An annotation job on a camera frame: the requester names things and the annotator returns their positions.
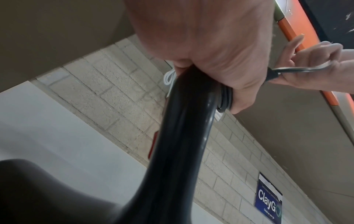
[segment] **orange frame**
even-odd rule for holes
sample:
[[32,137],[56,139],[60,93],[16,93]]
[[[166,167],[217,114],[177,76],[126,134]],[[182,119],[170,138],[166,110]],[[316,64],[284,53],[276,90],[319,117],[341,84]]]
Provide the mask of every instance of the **orange frame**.
[[[278,21],[278,26],[289,41],[298,35],[305,35],[303,43],[297,48],[298,51],[319,43],[316,31],[298,0],[287,0],[285,17]],[[322,92],[330,105],[339,105],[332,92]]]

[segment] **white surface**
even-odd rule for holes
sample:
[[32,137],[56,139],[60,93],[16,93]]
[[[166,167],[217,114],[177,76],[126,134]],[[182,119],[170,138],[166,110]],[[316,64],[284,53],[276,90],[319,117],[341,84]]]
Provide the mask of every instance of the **white surface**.
[[[146,168],[30,82],[0,93],[0,160],[23,158],[90,195],[125,204]],[[220,224],[193,203],[192,222]]]

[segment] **ceiling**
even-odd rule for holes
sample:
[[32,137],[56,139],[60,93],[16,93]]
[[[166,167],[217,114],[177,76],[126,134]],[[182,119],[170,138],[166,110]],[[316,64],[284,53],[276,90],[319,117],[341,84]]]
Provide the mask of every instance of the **ceiling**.
[[[270,63],[287,42],[275,26]],[[354,146],[319,91],[265,84],[237,119],[334,223],[353,223]]]

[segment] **red tag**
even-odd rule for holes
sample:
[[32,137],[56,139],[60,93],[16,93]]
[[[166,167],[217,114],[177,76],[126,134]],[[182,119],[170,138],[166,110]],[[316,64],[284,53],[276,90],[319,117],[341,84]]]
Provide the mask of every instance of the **red tag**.
[[158,133],[159,133],[159,131],[155,132],[155,134],[154,134],[154,139],[152,140],[152,146],[151,146],[149,155],[147,156],[148,159],[150,159],[150,157],[151,157],[151,155],[152,155],[152,151],[153,151],[153,149],[154,149],[154,145],[155,145],[155,142],[156,142]]

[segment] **brick wall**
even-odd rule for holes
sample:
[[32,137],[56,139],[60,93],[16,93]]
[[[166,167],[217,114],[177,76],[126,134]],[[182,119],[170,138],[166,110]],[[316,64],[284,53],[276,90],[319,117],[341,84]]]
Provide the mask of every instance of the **brick wall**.
[[[170,69],[132,36],[33,83],[147,166]],[[206,147],[194,201],[222,223],[270,223],[253,206],[259,171],[284,195],[284,224],[331,223],[230,113],[214,123]]]

